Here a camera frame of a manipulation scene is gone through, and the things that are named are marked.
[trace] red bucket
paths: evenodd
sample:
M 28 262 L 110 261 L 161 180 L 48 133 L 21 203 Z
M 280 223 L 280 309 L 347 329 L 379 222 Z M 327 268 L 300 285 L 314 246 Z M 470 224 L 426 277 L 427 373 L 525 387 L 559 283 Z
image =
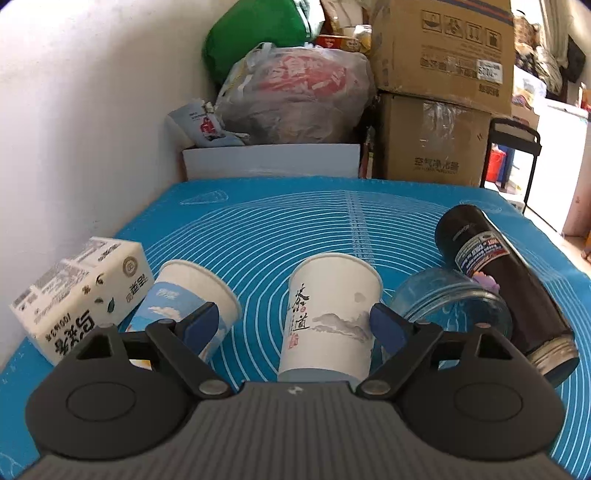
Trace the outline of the red bucket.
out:
M 491 155 L 488 157 L 488 169 L 486 171 L 486 181 L 496 182 L 499 177 L 499 171 L 503 165 L 503 159 L 506 153 L 498 148 L 491 150 Z

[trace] paper cup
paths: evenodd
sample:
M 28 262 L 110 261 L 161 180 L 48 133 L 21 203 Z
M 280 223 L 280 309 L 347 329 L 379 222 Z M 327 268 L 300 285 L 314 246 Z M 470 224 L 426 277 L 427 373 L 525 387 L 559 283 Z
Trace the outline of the paper cup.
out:
M 324 253 L 304 260 L 289 288 L 277 380 L 345 380 L 355 388 L 369 374 L 369 311 L 383 289 L 378 272 L 351 255 Z
M 217 332 L 199 355 L 208 362 L 228 330 L 242 316 L 242 308 L 230 287 L 201 265 L 186 260 L 169 260 L 162 265 L 154 286 L 131 319 L 127 331 L 144 330 L 160 319 L 179 322 L 207 301 L 214 302 L 220 312 Z M 141 367 L 149 365 L 144 361 L 133 363 Z

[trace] green bag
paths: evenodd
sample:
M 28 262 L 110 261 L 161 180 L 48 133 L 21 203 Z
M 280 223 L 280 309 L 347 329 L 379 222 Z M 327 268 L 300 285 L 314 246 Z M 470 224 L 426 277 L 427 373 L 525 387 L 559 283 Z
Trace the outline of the green bag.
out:
M 320 0 L 238 0 L 207 34 L 203 61 L 222 85 L 232 66 L 262 42 L 299 47 L 324 23 Z

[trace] round logo on tissue pack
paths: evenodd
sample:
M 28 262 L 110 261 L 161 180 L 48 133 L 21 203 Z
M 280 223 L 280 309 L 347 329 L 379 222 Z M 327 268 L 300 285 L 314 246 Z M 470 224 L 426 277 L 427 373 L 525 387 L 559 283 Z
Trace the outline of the round logo on tissue pack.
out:
M 131 278 L 138 271 L 138 261 L 134 257 L 127 257 L 123 260 L 123 273 Z

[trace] black thermos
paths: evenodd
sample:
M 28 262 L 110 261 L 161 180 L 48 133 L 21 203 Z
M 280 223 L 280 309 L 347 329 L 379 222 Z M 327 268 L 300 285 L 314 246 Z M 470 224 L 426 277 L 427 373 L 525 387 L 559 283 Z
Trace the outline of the black thermos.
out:
M 488 217 L 474 205 L 457 205 L 439 220 L 435 243 L 454 268 L 469 277 L 480 271 L 495 279 L 513 317 L 511 342 L 553 386 L 566 380 L 579 364 L 573 330 L 540 279 Z

